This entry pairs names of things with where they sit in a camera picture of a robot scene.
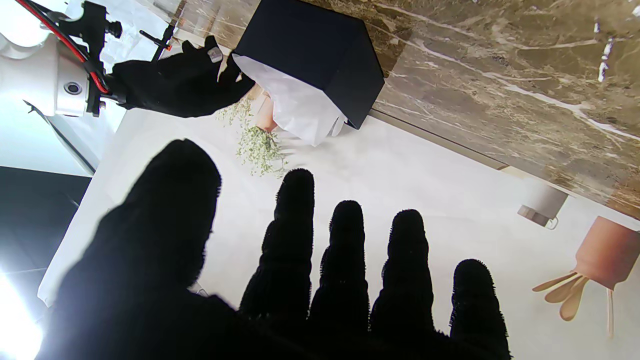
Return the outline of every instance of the black glove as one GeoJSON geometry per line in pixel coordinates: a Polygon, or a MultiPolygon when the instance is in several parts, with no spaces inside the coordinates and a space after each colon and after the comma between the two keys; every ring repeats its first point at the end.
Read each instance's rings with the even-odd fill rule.
{"type": "Polygon", "coordinates": [[[216,39],[210,36],[203,48],[195,49],[185,41],[182,53],[158,62],[117,63],[110,78],[124,88],[126,103],[122,106],[178,117],[200,117],[235,104],[255,82],[244,74],[236,81],[240,68],[232,56],[218,79],[222,61],[214,63],[208,54],[217,46],[216,39]]]}
{"type": "Polygon", "coordinates": [[[220,184],[195,143],[162,150],[62,281],[38,359],[510,358],[491,275],[477,260],[455,271],[451,335],[434,328],[429,245],[415,210],[393,219],[370,320],[362,209],[339,203],[311,301],[314,178],[303,169],[282,181],[239,311],[190,293],[220,184]]]}
{"type": "Polygon", "coordinates": [[[415,210],[401,211],[393,220],[383,289],[369,321],[362,209],[352,200],[339,203],[329,225],[320,287],[310,302],[313,214],[313,175],[289,172],[240,304],[242,314],[321,357],[510,359],[493,281],[478,260],[456,268],[451,335],[434,328],[429,245],[415,210]]]}

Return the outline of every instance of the marble wall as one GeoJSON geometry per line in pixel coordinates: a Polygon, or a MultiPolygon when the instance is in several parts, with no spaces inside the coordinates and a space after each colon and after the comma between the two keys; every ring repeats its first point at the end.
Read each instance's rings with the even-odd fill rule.
{"type": "MultiPolygon", "coordinates": [[[[367,24],[377,110],[640,218],[640,0],[307,1],[367,24]]],[[[258,3],[181,26],[234,47],[258,3]]]]}

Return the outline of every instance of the glove finger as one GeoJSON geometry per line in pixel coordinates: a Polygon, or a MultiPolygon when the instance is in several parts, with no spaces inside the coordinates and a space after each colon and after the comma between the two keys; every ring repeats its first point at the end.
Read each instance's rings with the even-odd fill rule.
{"type": "Polygon", "coordinates": [[[220,74],[218,84],[225,87],[233,85],[238,79],[238,76],[240,76],[240,72],[240,67],[236,64],[233,54],[229,55],[227,58],[227,68],[220,74]]]}
{"type": "Polygon", "coordinates": [[[209,155],[174,140],[147,165],[124,203],[101,221],[83,261],[103,281],[140,289],[192,285],[204,264],[220,190],[209,155]]]}
{"type": "Polygon", "coordinates": [[[258,269],[250,279],[240,311],[267,318],[283,328],[307,317],[313,247],[314,178],[304,169],[290,171],[276,197],[273,221],[262,242],[258,269]]]}
{"type": "Polygon", "coordinates": [[[375,335],[415,347],[434,331],[428,252],[420,213],[398,213],[382,270],[383,288],[371,311],[371,331],[375,335]]]}
{"type": "Polygon", "coordinates": [[[214,47],[218,47],[218,42],[216,41],[216,38],[213,35],[209,35],[207,38],[204,39],[204,48],[207,50],[211,50],[214,47]]]}
{"type": "Polygon", "coordinates": [[[484,264],[462,261],[453,275],[451,338],[472,345],[494,359],[510,359],[507,328],[484,264]]]}
{"type": "Polygon", "coordinates": [[[166,86],[201,79],[213,87],[218,78],[221,61],[212,62],[207,49],[195,49],[188,41],[182,43],[182,49],[181,54],[160,59],[157,63],[157,71],[167,81],[166,86]]]}
{"type": "Polygon", "coordinates": [[[193,54],[196,51],[198,51],[198,49],[196,49],[195,46],[193,46],[193,44],[189,40],[186,40],[182,43],[183,54],[193,54]]]}
{"type": "Polygon", "coordinates": [[[339,203],[329,231],[329,246],[320,265],[320,287],[311,303],[309,320],[318,327],[367,332],[369,295],[360,205],[352,200],[339,203]]]}

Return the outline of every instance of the small cylindrical object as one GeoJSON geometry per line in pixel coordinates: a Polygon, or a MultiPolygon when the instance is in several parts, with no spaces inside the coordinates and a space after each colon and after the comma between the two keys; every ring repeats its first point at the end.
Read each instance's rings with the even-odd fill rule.
{"type": "Polygon", "coordinates": [[[533,178],[524,179],[527,193],[518,214],[540,226],[547,226],[549,220],[556,218],[567,194],[533,178]]]}
{"type": "Polygon", "coordinates": [[[627,280],[640,254],[640,234],[603,217],[593,222],[573,271],[613,290],[627,280]]]}

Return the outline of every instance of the gift box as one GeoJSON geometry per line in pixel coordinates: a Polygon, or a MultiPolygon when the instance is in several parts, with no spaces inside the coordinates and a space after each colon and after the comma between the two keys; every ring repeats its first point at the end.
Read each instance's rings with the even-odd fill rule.
{"type": "MultiPolygon", "coordinates": [[[[325,103],[318,108],[327,109],[326,117],[342,114],[351,127],[359,129],[384,85],[362,20],[298,0],[262,0],[234,51],[234,59],[245,74],[269,92],[275,104],[274,119],[285,129],[278,121],[278,98],[288,100],[287,107],[313,108],[312,101],[325,103]],[[265,75],[269,71],[279,74],[265,75]],[[300,83],[282,85],[279,80],[283,78],[300,83]],[[300,93],[307,98],[291,100],[300,93]]],[[[281,110],[282,121],[289,116],[287,109],[281,110]]],[[[326,136],[336,120],[315,130],[326,136]]]]}

